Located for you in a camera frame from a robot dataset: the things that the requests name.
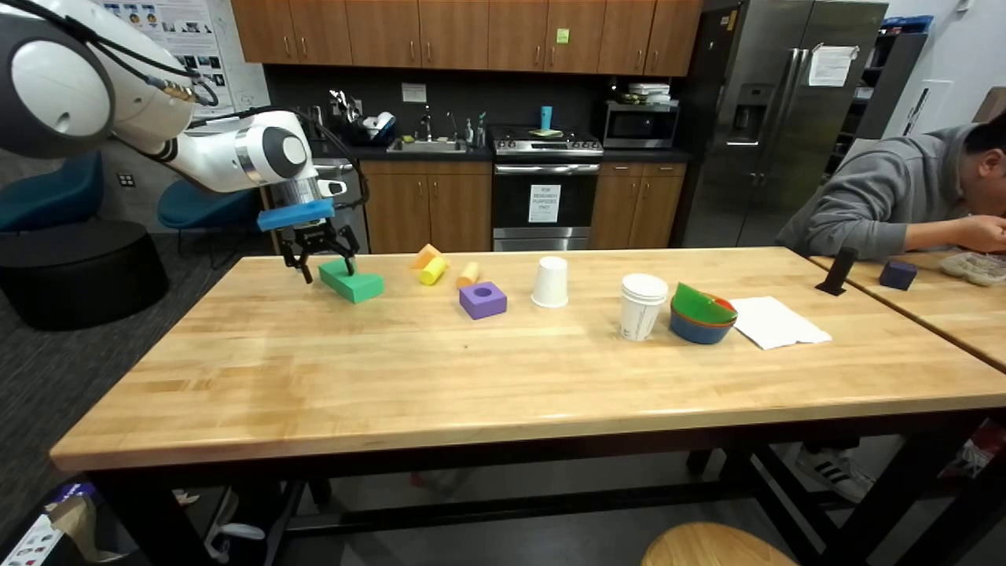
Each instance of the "stainless steel refrigerator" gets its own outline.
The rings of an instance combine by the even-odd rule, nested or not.
[[[821,186],[881,0],[706,0],[679,148],[691,152],[672,244],[762,244]]]

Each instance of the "man's hand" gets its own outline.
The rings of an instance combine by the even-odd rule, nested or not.
[[[1006,253],[1006,217],[970,214],[937,224],[907,224],[905,250],[970,250],[970,253]]]
[[[1006,253],[1006,217],[970,214],[956,224],[956,244],[985,255]]]

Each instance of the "microwave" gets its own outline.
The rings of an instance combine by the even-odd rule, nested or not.
[[[604,148],[672,148],[679,103],[619,103],[607,100]]]

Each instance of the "stool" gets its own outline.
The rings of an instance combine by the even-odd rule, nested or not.
[[[38,330],[105,324],[167,294],[161,255],[139,224],[68,224],[0,236],[0,288]]]
[[[747,533],[687,521],[664,533],[645,554],[642,566],[795,566],[775,547]]]

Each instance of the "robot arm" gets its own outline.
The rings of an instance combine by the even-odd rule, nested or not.
[[[292,211],[270,211],[262,228],[278,236],[287,263],[312,280],[308,255],[333,250],[352,269],[355,240],[333,228],[333,195],[295,113],[194,130],[194,110],[212,103],[200,77],[92,0],[0,0],[0,58],[0,148],[43,156],[117,134],[209,193],[278,186]]]

